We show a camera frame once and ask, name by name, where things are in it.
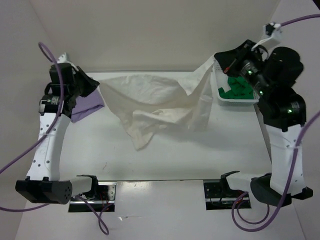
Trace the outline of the purple t shirt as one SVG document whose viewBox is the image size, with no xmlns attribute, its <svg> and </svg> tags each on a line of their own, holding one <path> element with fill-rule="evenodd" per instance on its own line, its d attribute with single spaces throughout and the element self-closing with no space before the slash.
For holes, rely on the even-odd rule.
<svg viewBox="0 0 320 240">
<path fill-rule="evenodd" d="M 87 97 L 79 96 L 76 99 L 76 105 L 72 109 L 70 120 L 72 123 L 76 123 L 93 114 L 94 112 L 100 110 L 104 106 L 104 100 L 98 89 L 96 89 Z"/>
</svg>

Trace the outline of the white t shirt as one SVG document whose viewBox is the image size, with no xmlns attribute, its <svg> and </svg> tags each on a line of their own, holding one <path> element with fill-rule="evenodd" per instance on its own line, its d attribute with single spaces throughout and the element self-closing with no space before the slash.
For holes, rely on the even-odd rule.
<svg viewBox="0 0 320 240">
<path fill-rule="evenodd" d="M 211 56 L 185 77 L 133 74 L 102 80 L 100 93 L 134 148 L 145 148 L 166 129 L 199 132 L 207 128 L 214 100 Z"/>
</svg>

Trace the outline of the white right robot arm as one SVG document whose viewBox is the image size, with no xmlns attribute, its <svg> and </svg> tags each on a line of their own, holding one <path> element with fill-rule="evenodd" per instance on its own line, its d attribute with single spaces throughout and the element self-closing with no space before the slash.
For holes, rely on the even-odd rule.
<svg viewBox="0 0 320 240">
<path fill-rule="evenodd" d="M 224 175 L 219 191 L 225 197 L 237 191 L 237 180 L 249 182 L 248 192 L 260 202 L 281 207 L 292 199 L 313 196 L 303 177 L 302 155 L 293 160 L 295 144 L 307 121 L 306 102 L 293 90 L 304 70 L 300 55 L 285 46 L 276 47 L 263 59 L 266 48 L 246 40 L 235 49 L 214 54 L 228 77 L 242 77 L 259 96 L 257 106 L 263 116 L 271 146 L 272 170 L 263 176 L 244 176 L 239 171 Z"/>
</svg>

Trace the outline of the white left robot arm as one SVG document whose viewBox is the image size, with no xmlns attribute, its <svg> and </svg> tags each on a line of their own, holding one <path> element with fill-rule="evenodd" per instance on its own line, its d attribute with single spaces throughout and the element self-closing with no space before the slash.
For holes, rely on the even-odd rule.
<svg viewBox="0 0 320 240">
<path fill-rule="evenodd" d="M 40 143 L 25 179 L 16 181 L 15 190 L 34 204 L 65 205 L 77 195 L 94 200 L 100 194 L 97 177 L 82 174 L 61 180 L 60 159 L 77 97 L 87 97 L 99 83 L 69 62 L 52 65 L 49 75 L 51 82 L 39 102 Z"/>
</svg>

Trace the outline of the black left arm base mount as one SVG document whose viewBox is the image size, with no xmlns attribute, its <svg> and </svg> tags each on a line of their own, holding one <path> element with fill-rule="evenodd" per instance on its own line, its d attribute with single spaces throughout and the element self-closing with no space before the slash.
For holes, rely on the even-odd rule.
<svg viewBox="0 0 320 240">
<path fill-rule="evenodd" d="M 81 197 L 85 199 L 97 213 L 100 213 L 104 208 L 104 212 L 114 212 L 117 183 L 111 181 L 99 181 L 98 185 L 99 189 L 96 196 L 87 197 L 83 194 Z M 84 201 L 73 197 L 69 202 L 68 212 L 90 213 L 92 210 Z"/>
</svg>

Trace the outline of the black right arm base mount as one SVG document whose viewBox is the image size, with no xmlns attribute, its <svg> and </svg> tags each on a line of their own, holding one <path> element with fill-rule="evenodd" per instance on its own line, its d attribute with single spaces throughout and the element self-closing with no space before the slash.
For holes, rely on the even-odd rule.
<svg viewBox="0 0 320 240">
<path fill-rule="evenodd" d="M 218 179 L 203 182 L 207 211 L 230 210 L 234 201 L 243 193 L 241 190 L 223 190 Z"/>
</svg>

